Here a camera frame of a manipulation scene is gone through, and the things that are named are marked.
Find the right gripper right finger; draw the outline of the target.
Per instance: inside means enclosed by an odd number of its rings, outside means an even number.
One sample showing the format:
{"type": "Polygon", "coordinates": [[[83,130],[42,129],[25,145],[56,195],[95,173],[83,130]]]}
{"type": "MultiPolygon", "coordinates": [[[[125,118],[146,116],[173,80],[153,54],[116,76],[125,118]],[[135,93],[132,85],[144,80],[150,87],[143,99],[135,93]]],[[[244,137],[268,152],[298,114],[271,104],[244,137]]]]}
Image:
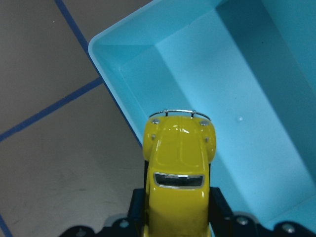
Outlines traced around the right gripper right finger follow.
{"type": "Polygon", "coordinates": [[[232,236],[233,212],[220,188],[210,187],[208,220],[216,237],[232,236]]]}

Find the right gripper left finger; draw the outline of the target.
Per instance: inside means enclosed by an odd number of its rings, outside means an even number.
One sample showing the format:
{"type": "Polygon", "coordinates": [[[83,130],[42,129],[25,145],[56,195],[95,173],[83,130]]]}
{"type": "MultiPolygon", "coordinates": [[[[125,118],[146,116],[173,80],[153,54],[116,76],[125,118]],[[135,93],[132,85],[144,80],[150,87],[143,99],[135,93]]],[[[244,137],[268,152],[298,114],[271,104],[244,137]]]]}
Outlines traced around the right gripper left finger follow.
{"type": "Polygon", "coordinates": [[[143,236],[145,194],[144,188],[133,190],[127,214],[129,226],[134,230],[136,237],[143,236]]]}

